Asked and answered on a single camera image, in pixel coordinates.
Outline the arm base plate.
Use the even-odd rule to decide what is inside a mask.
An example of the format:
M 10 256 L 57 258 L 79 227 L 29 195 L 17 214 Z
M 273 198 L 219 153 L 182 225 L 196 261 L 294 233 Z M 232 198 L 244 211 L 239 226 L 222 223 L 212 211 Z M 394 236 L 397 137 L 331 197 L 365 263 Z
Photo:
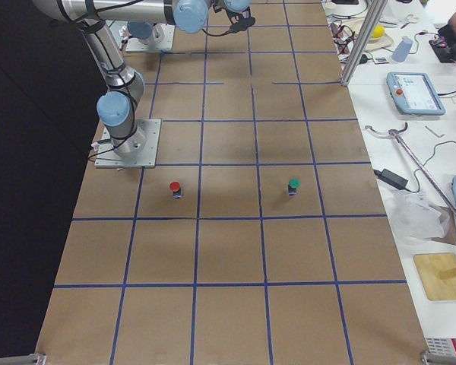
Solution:
M 129 38 L 126 52 L 159 53 L 171 52 L 175 27 L 169 24 L 128 22 Z
M 124 144 L 113 150 L 107 128 L 103 128 L 98 156 L 94 158 L 96 168 L 154 168 L 157 161 L 161 119 L 137 119 L 137 130 Z

